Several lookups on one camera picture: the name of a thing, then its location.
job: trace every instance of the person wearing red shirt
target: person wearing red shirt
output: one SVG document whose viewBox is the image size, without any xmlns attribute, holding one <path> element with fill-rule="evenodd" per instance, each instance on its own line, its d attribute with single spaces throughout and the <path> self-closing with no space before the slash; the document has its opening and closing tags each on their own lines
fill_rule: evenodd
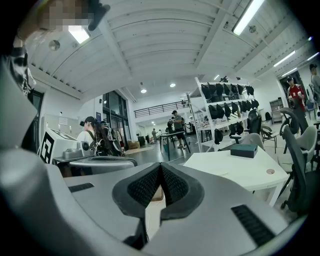
<svg viewBox="0 0 320 256">
<path fill-rule="evenodd" d="M 299 99 L 300 107 L 302 111 L 305 112 L 305 106 L 303 104 L 305 98 L 304 90 L 299 84 L 295 84 L 294 79 L 291 76 L 288 76 L 287 82 L 290 85 L 287 94 L 288 100 Z"/>
</svg>

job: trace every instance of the storage rack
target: storage rack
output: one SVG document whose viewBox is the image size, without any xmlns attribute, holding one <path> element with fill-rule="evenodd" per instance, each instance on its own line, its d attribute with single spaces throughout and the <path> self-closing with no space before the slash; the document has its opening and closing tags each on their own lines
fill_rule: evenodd
<svg viewBox="0 0 320 256">
<path fill-rule="evenodd" d="M 191 93 L 187 93 L 187 99 L 189 101 L 189 105 L 190 105 L 190 110 L 191 110 L 191 114 L 194 120 L 194 126 L 195 126 L 195 132 L 196 132 L 196 136 L 197 136 L 197 140 L 198 140 L 198 146 L 199 146 L 199 151 L 203 152 L 203 147 L 202 146 L 207 146 L 209 147 L 209 149 L 207 150 L 207 152 L 213 148 L 213 150 L 216 152 L 219 149 L 223 149 L 226 148 L 228 146 L 231 146 L 232 144 L 235 144 L 236 141 L 235 139 L 231 139 L 229 137 L 229 135 L 225 135 L 223 136 L 223 140 L 220 142 L 219 145 L 215 144 L 215 129 L 221 129 L 224 127 L 228 127 L 232 124 L 236 124 L 237 122 L 244 122 L 248 119 L 248 112 L 240 112 L 240 110 L 238 110 L 237 113 L 235 113 L 235 115 L 238 115 L 238 118 L 234 118 L 234 117 L 230 117 L 230 120 L 226 119 L 226 116 L 223 117 L 223 119 L 217 119 L 217 120 L 212 120 L 211 115 L 210 115 L 210 111 L 209 111 L 209 105 L 221 105 L 222 108 L 224 108 L 224 103 L 226 104 L 231 104 L 233 103 L 237 103 L 237 102 L 241 102 L 241 101 L 246 101 L 246 100 L 255 100 L 255 97 L 253 95 L 250 95 L 248 97 L 246 97 L 246 89 L 243 90 L 242 95 L 239 94 L 239 99 L 234 99 L 234 100 L 222 100 L 222 101 L 218 101 L 218 102 L 212 102 L 212 103 L 207 103 L 207 99 L 205 97 L 205 95 L 202 92 L 202 88 L 201 88 L 201 84 L 203 85 L 207 85 L 208 83 L 203 82 L 200 83 L 199 79 L 197 77 L 195 77 L 195 82 L 196 82 L 196 89 L 194 91 L 192 91 Z M 226 84 L 226 85 L 241 85 L 241 86 L 248 86 L 249 84 L 243 84 L 243 83 L 230 83 L 230 82 L 210 82 L 210 85 L 215 85 L 215 84 Z M 228 98 L 229 96 L 226 94 L 222 94 L 222 98 Z M 202 98 L 202 104 L 201 106 L 193 104 L 192 102 L 192 98 Z M 204 116 L 207 116 L 208 120 L 209 120 L 209 126 L 207 127 L 201 127 L 197 124 L 202 122 L 202 120 L 197 120 L 196 116 L 195 116 L 195 110 L 194 108 L 196 108 L 198 111 L 203 112 Z M 205 142 L 201 142 L 200 140 L 200 132 L 201 131 L 211 131 L 211 136 L 212 136 L 212 140 L 209 141 L 205 141 Z"/>
</svg>

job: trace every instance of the railing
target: railing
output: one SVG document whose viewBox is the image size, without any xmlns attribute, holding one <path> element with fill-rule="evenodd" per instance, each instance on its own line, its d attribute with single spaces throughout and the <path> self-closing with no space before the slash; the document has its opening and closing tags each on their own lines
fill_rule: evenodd
<svg viewBox="0 0 320 256">
<path fill-rule="evenodd" d="M 135 114 L 135 118 L 140 118 L 140 117 L 149 116 L 157 113 L 174 111 L 174 110 L 188 108 L 188 107 L 189 107 L 189 103 L 187 101 L 178 101 L 178 102 L 139 109 L 134 111 L 134 114 Z"/>
</svg>

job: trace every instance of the shorts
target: shorts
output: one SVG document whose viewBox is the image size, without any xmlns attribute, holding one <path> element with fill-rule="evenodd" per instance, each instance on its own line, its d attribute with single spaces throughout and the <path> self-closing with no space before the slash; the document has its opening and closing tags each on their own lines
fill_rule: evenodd
<svg viewBox="0 0 320 256">
<path fill-rule="evenodd" d="M 178 128 L 178 129 L 175 129 L 174 132 L 181 132 L 181 131 L 185 131 L 183 128 Z M 185 134 L 184 133 L 180 133 L 180 134 L 177 134 L 176 137 L 178 138 L 178 140 L 180 139 L 185 139 Z"/>
</svg>

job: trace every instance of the fluorescent light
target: fluorescent light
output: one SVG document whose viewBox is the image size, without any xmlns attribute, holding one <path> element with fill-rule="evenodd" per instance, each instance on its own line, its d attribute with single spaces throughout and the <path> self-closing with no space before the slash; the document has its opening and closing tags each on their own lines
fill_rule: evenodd
<svg viewBox="0 0 320 256">
<path fill-rule="evenodd" d="M 284 62 L 286 59 L 288 59 L 289 57 L 291 57 L 292 55 L 294 55 L 296 53 L 296 51 L 294 50 L 293 52 L 291 52 L 289 55 L 287 55 L 286 57 L 284 57 L 282 60 L 280 60 L 279 62 L 277 62 L 276 64 L 274 64 L 273 66 L 276 67 L 278 66 L 280 63 Z"/>
<path fill-rule="evenodd" d="M 89 38 L 88 33 L 82 26 L 69 26 L 69 32 L 78 41 L 79 44 L 83 43 Z"/>
<path fill-rule="evenodd" d="M 232 32 L 240 36 L 264 1 L 265 0 L 252 0 L 245 8 L 240 19 L 235 24 L 235 28 L 232 29 Z"/>
<path fill-rule="evenodd" d="M 313 59 L 314 57 L 316 57 L 319 54 L 319 52 L 317 52 L 316 54 L 312 55 L 310 58 L 307 59 L 307 61 L 310 61 L 311 59 Z"/>
<path fill-rule="evenodd" d="M 284 76 L 286 76 L 286 75 L 290 74 L 292 71 L 295 71 L 296 69 L 297 69 L 296 67 L 295 67 L 294 69 L 291 69 L 289 72 L 287 72 L 287 73 L 283 74 L 283 75 L 282 75 L 282 77 L 284 77 Z"/>
</svg>

